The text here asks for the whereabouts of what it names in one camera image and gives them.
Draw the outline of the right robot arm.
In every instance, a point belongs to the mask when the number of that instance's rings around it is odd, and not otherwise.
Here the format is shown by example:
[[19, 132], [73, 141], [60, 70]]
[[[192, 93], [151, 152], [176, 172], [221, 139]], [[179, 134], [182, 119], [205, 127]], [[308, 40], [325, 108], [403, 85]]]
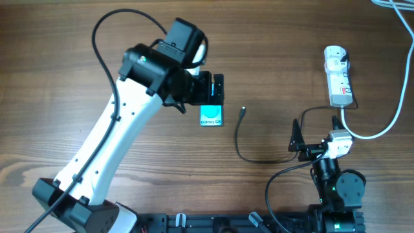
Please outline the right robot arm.
[[299, 122], [292, 123], [292, 136], [288, 150], [298, 152], [300, 162], [311, 162], [311, 178], [316, 186], [320, 203], [310, 205], [309, 230], [311, 232], [365, 232], [362, 198], [366, 178], [358, 171], [341, 170], [338, 159], [347, 155], [353, 136], [332, 117], [333, 130], [318, 144], [306, 144]]

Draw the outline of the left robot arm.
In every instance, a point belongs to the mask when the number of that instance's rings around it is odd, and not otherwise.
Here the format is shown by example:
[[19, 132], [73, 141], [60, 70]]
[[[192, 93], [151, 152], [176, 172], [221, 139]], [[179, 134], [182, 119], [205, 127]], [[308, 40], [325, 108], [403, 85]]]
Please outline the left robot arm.
[[113, 177], [146, 122], [161, 108], [222, 105], [224, 77], [201, 71], [197, 53], [208, 40], [177, 18], [157, 46], [126, 50], [101, 117], [71, 161], [53, 179], [40, 178], [32, 193], [47, 214], [75, 232], [132, 232], [138, 215], [107, 200]]

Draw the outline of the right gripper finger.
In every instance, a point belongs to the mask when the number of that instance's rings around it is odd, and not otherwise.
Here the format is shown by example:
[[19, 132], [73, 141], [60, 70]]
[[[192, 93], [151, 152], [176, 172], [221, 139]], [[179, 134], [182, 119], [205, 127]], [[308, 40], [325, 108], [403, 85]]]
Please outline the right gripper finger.
[[332, 129], [333, 130], [343, 130], [343, 129], [345, 129], [345, 127], [343, 126], [343, 124], [341, 123], [341, 121], [338, 119], [338, 117], [336, 115], [331, 117], [331, 121], [332, 121]]
[[293, 123], [292, 123], [292, 135], [290, 138], [288, 151], [289, 152], [305, 151], [305, 141], [301, 133], [299, 122], [296, 118], [293, 120]]

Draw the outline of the turquoise screen smartphone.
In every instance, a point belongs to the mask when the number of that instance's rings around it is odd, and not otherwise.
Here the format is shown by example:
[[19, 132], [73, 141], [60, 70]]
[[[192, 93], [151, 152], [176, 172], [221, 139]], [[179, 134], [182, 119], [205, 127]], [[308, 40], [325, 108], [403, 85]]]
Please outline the turquoise screen smartphone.
[[220, 127], [223, 125], [223, 107], [221, 105], [200, 106], [200, 126]]

